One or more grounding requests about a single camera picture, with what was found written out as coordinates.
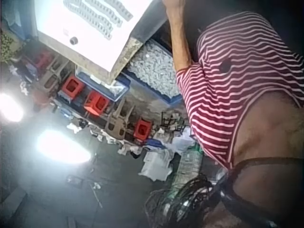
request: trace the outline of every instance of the beige plastic chair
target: beige plastic chair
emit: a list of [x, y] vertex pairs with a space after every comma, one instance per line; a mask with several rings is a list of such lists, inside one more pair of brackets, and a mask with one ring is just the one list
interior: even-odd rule
[[120, 115], [120, 113], [123, 109], [124, 103], [125, 98], [120, 101], [117, 109], [109, 115], [108, 121], [104, 129], [108, 135], [113, 138], [116, 138], [117, 140], [124, 140], [126, 128], [129, 122], [129, 117], [133, 109], [135, 108], [135, 106], [133, 105], [132, 108], [128, 111], [127, 115], [123, 117]]

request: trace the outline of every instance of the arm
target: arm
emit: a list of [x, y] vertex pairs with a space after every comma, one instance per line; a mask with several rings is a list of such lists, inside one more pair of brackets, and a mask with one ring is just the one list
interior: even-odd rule
[[186, 40], [183, 13], [185, 0], [163, 0], [171, 28], [172, 52], [175, 70], [191, 66], [191, 55]]

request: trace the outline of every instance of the bare belly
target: bare belly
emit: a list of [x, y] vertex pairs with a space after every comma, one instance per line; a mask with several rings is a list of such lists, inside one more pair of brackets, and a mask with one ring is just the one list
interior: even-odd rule
[[262, 96], [248, 111], [234, 147], [234, 165], [260, 157], [303, 158], [303, 109], [282, 93]]

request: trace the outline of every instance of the white board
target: white board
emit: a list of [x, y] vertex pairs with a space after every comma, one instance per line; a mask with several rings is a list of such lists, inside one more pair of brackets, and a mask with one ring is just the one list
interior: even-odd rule
[[[92, 27], [81, 16], [73, 13], [64, 6], [64, 0], [35, 0], [35, 15], [38, 31], [56, 39], [95, 64], [110, 72], [123, 50], [130, 33], [138, 23], [153, 0], [120, 0], [125, 8], [133, 15], [126, 21], [113, 7], [104, 0], [98, 0], [115, 12], [122, 21], [119, 28], [112, 24], [112, 38], [106, 39], [96, 28]], [[104, 16], [96, 8], [82, 0], [96, 14]], [[70, 39], [76, 37], [78, 43], [72, 45]]]

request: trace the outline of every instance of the white sign board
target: white sign board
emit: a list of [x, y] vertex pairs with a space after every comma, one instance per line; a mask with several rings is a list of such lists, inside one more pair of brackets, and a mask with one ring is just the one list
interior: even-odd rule
[[35, 0], [37, 29], [110, 72], [152, 1]]

